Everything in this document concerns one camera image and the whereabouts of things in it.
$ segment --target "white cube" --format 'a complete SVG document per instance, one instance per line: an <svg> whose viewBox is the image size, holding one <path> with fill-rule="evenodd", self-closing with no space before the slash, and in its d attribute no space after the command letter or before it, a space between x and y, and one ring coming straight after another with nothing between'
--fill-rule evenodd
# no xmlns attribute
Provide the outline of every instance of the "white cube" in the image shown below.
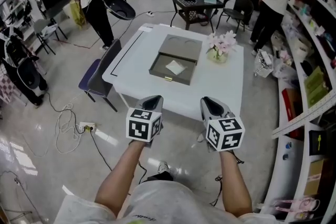
<svg viewBox="0 0 336 224"><path fill-rule="evenodd" d="M217 151L228 151L240 147L244 133L245 128L239 117L209 120L206 139Z"/></svg>
<svg viewBox="0 0 336 224"><path fill-rule="evenodd" d="M162 113L129 108L126 117L126 137L150 142L161 130Z"/></svg>

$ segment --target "small basket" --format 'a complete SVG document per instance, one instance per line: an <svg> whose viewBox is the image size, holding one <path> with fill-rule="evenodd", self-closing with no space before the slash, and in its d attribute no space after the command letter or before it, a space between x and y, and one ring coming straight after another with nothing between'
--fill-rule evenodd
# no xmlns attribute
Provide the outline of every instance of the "small basket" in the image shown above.
<svg viewBox="0 0 336 224"><path fill-rule="evenodd" d="M257 75L265 78L267 77L270 73L273 71L273 56L268 54L269 58L272 61L271 66L268 66L265 63L264 58L261 55L262 50L258 50L256 59L254 61L254 76L256 77Z"/></svg>

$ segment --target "white table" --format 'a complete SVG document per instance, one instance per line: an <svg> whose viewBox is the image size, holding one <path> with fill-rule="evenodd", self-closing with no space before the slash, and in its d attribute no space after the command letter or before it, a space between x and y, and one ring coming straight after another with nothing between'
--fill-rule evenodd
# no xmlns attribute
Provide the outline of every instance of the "white table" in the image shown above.
<svg viewBox="0 0 336 224"><path fill-rule="evenodd" d="M168 34L200 41L205 41L207 36L161 25L147 25L145 31L140 30L141 28L122 48L102 76L104 81L113 84L127 107L129 106L124 94L136 99L161 95L164 98L163 108L201 121L200 99L209 96L227 104L233 113L240 115L243 47L236 46L236 51L230 52L227 62L218 65L206 58L208 46L203 42L191 84L187 86L150 75L149 69Z"/></svg>

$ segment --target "yellow bag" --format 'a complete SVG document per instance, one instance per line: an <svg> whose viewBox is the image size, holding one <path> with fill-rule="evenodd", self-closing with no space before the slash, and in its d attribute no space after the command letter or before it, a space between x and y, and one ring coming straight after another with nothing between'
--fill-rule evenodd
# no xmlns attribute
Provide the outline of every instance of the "yellow bag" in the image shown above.
<svg viewBox="0 0 336 224"><path fill-rule="evenodd" d="M84 12L80 6L80 2L71 0L70 10L71 10L72 18L74 19L76 25L78 25L79 28L82 29L82 26L86 24L86 19L85 19Z"/></svg>

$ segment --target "forearm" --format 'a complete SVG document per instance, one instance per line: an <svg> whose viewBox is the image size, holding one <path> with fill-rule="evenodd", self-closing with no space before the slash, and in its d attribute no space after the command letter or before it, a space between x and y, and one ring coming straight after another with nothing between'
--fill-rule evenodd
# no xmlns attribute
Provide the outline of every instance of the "forearm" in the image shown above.
<svg viewBox="0 0 336 224"><path fill-rule="evenodd" d="M238 168L236 157L220 152L222 165L223 204L225 210L236 217L252 212L251 197Z"/></svg>
<svg viewBox="0 0 336 224"><path fill-rule="evenodd" d="M144 142L132 142L98 190L95 202L110 208L115 216L118 215L130 190L144 146Z"/></svg>

